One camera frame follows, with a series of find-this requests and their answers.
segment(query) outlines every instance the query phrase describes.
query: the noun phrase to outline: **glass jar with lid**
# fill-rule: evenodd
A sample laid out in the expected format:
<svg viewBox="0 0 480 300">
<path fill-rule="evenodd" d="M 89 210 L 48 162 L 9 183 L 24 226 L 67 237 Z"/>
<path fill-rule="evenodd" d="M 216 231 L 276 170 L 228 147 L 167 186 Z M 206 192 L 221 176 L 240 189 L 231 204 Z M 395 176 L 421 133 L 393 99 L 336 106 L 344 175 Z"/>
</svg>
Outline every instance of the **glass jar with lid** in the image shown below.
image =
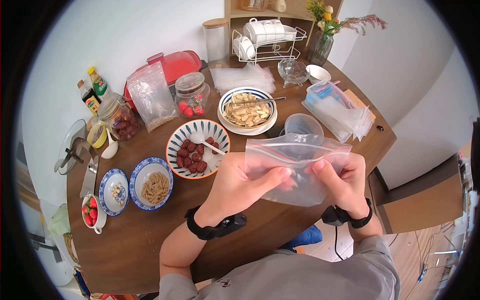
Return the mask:
<svg viewBox="0 0 480 300">
<path fill-rule="evenodd" d="M 210 86 L 200 72 L 185 74 L 175 82 L 175 104 L 179 113 L 187 118 L 201 118 L 210 109 Z"/>
<path fill-rule="evenodd" d="M 128 141 L 140 128 L 133 111 L 118 93 L 109 93 L 98 108 L 98 116 L 118 141 Z"/>
</svg>

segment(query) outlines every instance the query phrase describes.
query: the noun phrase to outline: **wooden lid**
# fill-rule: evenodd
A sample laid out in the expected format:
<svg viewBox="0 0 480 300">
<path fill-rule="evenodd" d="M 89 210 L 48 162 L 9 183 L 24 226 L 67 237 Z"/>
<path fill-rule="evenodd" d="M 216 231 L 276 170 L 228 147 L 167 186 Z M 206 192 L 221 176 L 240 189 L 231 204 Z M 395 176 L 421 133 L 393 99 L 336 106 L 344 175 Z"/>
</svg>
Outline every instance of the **wooden lid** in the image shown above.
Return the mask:
<svg viewBox="0 0 480 300">
<path fill-rule="evenodd" d="M 217 18 L 217 19 L 208 20 L 202 23 L 203 27 L 208 29 L 219 28 L 225 24 L 228 24 L 227 18 Z"/>
</svg>

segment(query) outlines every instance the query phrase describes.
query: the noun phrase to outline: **round table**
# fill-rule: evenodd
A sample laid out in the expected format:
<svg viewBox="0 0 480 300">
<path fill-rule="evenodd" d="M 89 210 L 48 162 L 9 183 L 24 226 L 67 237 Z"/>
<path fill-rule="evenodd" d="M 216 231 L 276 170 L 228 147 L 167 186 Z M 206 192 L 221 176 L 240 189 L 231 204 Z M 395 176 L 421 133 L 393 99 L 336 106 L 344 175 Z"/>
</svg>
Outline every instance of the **round table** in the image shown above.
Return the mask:
<svg viewBox="0 0 480 300">
<path fill-rule="evenodd" d="M 231 59 L 232 68 L 242 68 L 245 63 Z M 286 96 L 278 102 L 276 126 L 285 122 L 293 113 L 310 114 L 301 104 L 305 99 L 309 82 L 302 87 L 289 84 L 282 88 L 276 65 L 277 61 L 260 63 L 269 67 L 275 78 L 274 97 Z M 376 116 L 374 126 L 359 143 L 350 138 L 352 152 L 365 157 L 366 173 L 369 174 L 390 149 L 396 137 L 385 119 L 370 100 L 330 62 L 324 65 L 332 75 L 332 80 L 340 80 L 338 87 L 350 89 Z M 206 82 L 212 88 L 209 101 L 212 102 L 206 119 L 218 122 L 216 108 L 221 95 L 215 91 L 210 71 L 202 71 Z M 133 168 L 144 158 L 158 156 L 165 159 L 167 139 L 172 132 L 188 119 L 179 117 L 153 132 L 148 133 L 145 126 L 130 141 L 120 142 L 119 150 L 112 159 L 100 158 L 95 194 L 103 175 L 111 168 L 122 169 L 128 178 Z M 326 137 L 334 138 L 324 127 Z M 229 132 L 231 152 L 245 150 L 247 136 Z M 266 134 L 254 138 L 267 138 Z M 97 150 L 101 154 L 105 145 Z M 93 292 L 109 294 L 138 294 L 158 291 L 158 253 L 163 240 L 182 222 L 187 209 L 205 201 L 212 187 L 215 175 L 202 180 L 187 180 L 174 175 L 174 189 L 168 202 L 160 209 L 148 212 L 129 201 L 125 210 L 115 217 L 107 217 L 100 235 L 87 228 L 81 218 L 82 199 L 80 189 L 86 170 L 85 164 L 76 164 L 67 176 L 67 204 L 70 226 L 75 249 L 82 266 L 82 274 Z M 191 266 L 194 282 L 219 277 L 233 268 L 258 260 L 283 245 L 320 219 L 330 203 L 330 197 L 314 207 L 297 207 L 274 203 L 260 199 L 244 214 L 248 224 L 223 238 L 208 241 L 198 258 Z"/>
</svg>

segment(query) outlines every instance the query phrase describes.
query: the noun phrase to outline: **gray t-shirt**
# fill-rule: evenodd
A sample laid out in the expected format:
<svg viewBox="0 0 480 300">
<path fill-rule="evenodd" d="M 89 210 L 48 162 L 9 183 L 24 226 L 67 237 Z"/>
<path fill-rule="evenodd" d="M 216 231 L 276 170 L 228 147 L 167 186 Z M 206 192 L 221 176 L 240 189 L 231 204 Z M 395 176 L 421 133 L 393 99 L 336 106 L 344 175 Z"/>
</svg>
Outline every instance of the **gray t-shirt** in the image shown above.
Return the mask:
<svg viewBox="0 0 480 300">
<path fill-rule="evenodd" d="M 364 239 L 357 254 L 331 263 L 313 256 L 277 250 L 235 268 L 197 291 L 180 274 L 160 280 L 160 300 L 397 300 L 400 278 L 382 237 Z"/>
</svg>

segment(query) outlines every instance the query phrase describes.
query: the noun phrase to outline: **glass bowl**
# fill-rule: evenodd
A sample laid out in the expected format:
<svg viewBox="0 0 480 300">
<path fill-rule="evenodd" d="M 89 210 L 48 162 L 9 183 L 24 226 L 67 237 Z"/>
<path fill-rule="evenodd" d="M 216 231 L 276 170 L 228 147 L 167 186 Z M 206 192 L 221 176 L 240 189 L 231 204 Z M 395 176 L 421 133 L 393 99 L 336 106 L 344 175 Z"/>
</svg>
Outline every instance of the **glass bowl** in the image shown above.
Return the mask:
<svg viewBox="0 0 480 300">
<path fill-rule="evenodd" d="M 309 72 L 305 64 L 296 60 L 281 60 L 278 63 L 278 73 L 285 80 L 284 88 L 288 84 L 302 86 L 309 78 Z"/>
</svg>

